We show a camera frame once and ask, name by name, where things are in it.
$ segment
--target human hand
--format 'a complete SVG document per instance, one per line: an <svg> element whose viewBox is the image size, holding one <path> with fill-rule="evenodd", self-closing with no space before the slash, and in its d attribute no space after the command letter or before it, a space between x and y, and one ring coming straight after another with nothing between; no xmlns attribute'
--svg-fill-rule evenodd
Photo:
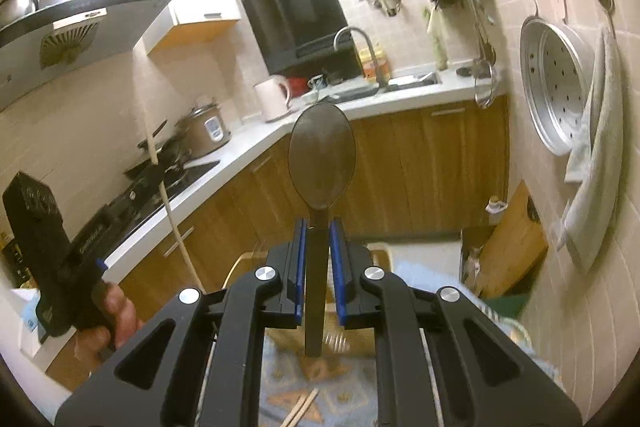
<svg viewBox="0 0 640 427"><path fill-rule="evenodd" d="M105 310L114 317L114 345L120 349L142 326L138 318L136 307L122 289L113 283L108 283L108 290L104 298ZM109 346L111 333L104 326L76 333L75 356L90 371L94 371L102 364L100 352Z"/></svg>

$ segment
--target white kettle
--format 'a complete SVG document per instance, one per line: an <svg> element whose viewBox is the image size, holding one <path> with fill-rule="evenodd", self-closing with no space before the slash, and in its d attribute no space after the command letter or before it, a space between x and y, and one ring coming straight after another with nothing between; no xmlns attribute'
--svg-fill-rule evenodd
<svg viewBox="0 0 640 427"><path fill-rule="evenodd" d="M269 122L289 114L291 87L284 76L275 74L254 86L260 110Z"/></svg>

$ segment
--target hanging ladle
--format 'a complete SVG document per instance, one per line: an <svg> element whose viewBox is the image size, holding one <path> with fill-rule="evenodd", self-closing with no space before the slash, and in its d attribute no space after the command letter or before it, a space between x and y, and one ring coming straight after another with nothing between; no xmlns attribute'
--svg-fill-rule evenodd
<svg viewBox="0 0 640 427"><path fill-rule="evenodd" d="M300 115L289 145L289 174L309 209L306 237L305 355L322 352L329 260L329 208L347 190L356 164L351 125L331 103Z"/></svg>
<svg viewBox="0 0 640 427"><path fill-rule="evenodd" d="M613 14L613 10L616 9L615 1L614 0L598 0L598 3L600 3L600 6L602 6L602 9L607 14L607 20L609 21L609 29L611 30L611 33L615 37L616 29L613 27L613 19L611 18Z"/></svg>

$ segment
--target cabinet handle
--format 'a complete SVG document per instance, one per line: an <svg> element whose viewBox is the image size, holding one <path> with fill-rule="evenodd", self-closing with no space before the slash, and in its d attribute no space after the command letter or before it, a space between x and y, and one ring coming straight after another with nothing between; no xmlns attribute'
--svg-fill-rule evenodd
<svg viewBox="0 0 640 427"><path fill-rule="evenodd" d="M431 113L431 116L444 116L446 114L459 114L461 112L465 112L464 107L459 107L456 109L443 109L441 111L433 111Z"/></svg>
<svg viewBox="0 0 640 427"><path fill-rule="evenodd" d="M252 174L255 174L257 171L259 171L260 169L262 169L265 165L267 165L268 162L271 161L272 156L268 155L267 158L265 158L264 160L262 160L260 163L258 163L258 165L256 165L255 167L251 167L251 172Z"/></svg>
<svg viewBox="0 0 640 427"><path fill-rule="evenodd" d="M187 237L189 237L193 233L193 231L195 229L196 229L196 227L191 227L189 230L184 232L184 235L182 236L182 240L184 241ZM169 250L164 252L162 257L169 257L172 253L174 253L176 248L178 248L178 242L177 241L174 243L174 245Z"/></svg>

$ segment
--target range hood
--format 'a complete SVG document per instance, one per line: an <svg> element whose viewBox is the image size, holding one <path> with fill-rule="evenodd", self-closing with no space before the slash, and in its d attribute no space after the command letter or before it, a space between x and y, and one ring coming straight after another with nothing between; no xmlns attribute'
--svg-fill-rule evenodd
<svg viewBox="0 0 640 427"><path fill-rule="evenodd" d="M41 0L0 30L0 110L68 71L129 51L170 0Z"/></svg>

